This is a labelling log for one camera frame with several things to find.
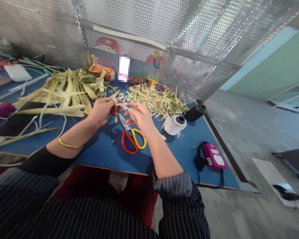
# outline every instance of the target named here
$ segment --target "white sheet on floor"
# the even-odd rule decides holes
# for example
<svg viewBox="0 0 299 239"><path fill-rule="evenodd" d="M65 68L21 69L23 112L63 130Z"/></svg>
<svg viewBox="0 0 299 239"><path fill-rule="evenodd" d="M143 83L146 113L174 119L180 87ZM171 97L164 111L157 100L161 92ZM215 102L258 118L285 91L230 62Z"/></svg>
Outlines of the white sheet on floor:
<svg viewBox="0 0 299 239"><path fill-rule="evenodd" d="M276 195L278 196L280 201L285 206L290 206L290 207L295 207L296 206L297 208L299 208L299 200L297 200L296 203L295 203L294 201L288 201L288 200L283 199L281 197L280 193L277 191L277 189L275 189L272 186L272 185L277 184L277 185L280 185L280 186L284 187L288 192L294 193L291 186L286 182L286 180L278 172L278 170L275 168L275 166L269 161L265 161L265 160L261 160L261 159L255 159L255 158L251 158L251 159L254 161L257 168L262 173L262 175L264 176L266 181L269 183L272 190L276 193Z"/></svg>

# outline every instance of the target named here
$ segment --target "concrete floor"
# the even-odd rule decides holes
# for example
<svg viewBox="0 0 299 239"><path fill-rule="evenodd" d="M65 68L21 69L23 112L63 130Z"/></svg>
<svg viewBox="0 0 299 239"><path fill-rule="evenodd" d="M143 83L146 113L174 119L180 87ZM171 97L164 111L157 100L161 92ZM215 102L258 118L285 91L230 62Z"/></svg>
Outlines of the concrete floor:
<svg viewBox="0 0 299 239"><path fill-rule="evenodd" d="M299 181L271 152L299 148L299 114L265 102L217 91L205 105L240 167L261 194L200 188L212 238L299 238L299 209L284 206L251 158L271 161L299 193ZM158 230L159 198L153 216Z"/></svg>

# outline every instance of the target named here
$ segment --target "green wall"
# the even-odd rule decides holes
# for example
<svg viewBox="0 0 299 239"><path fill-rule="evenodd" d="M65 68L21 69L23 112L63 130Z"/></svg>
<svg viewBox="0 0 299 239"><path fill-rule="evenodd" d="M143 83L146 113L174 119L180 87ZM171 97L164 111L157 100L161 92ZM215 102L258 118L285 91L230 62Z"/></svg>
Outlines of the green wall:
<svg viewBox="0 0 299 239"><path fill-rule="evenodd" d="M256 66L229 91L267 100L299 83L299 33Z"/></svg>

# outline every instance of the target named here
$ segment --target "gold bangle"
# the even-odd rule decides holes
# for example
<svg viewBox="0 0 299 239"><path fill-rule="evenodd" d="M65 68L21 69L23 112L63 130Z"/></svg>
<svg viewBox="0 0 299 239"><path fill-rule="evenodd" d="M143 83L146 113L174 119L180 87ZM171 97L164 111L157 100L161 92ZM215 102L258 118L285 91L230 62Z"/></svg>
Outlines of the gold bangle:
<svg viewBox="0 0 299 239"><path fill-rule="evenodd" d="M78 147L67 145L67 144L65 144L65 143L62 142L61 137L59 137L59 142L60 142L62 145L66 146L66 147L69 147L69 148L82 148L82 147L83 147L83 145L78 146Z"/></svg>

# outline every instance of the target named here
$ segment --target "spool of thread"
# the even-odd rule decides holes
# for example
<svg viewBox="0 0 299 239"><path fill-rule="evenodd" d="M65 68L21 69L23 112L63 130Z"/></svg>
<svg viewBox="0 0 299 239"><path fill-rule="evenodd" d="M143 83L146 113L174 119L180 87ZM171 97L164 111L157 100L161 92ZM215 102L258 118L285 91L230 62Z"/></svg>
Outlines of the spool of thread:
<svg viewBox="0 0 299 239"><path fill-rule="evenodd" d="M204 105L195 105L185 113L185 118L189 121L196 121L203 116L206 107Z"/></svg>
<svg viewBox="0 0 299 239"><path fill-rule="evenodd" d="M186 120L182 116L173 116L164 124L164 130L170 135L178 135L180 131L187 125Z"/></svg>

